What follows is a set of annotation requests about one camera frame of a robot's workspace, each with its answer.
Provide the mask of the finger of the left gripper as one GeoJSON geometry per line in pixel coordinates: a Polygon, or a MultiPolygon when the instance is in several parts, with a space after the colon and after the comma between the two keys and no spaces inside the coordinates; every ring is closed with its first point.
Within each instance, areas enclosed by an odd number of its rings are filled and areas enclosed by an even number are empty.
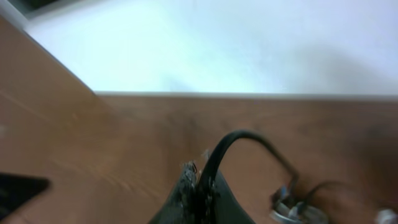
{"type": "Polygon", "coordinates": [[[32,200],[50,187],[45,177],[1,173],[1,219],[32,200]]]}

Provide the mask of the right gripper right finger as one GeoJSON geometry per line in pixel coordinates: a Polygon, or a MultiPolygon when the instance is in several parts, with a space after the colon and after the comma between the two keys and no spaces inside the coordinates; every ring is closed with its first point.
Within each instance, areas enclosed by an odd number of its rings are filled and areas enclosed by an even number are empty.
{"type": "Polygon", "coordinates": [[[205,223],[254,224],[219,170],[205,169],[205,223]]]}

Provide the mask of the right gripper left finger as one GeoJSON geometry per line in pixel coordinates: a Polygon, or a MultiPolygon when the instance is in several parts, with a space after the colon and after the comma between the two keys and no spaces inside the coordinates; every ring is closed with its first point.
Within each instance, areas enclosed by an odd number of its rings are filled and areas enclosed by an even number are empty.
{"type": "Polygon", "coordinates": [[[192,161],[184,163],[178,181],[149,224],[195,223],[196,182],[196,165],[192,161]]]}

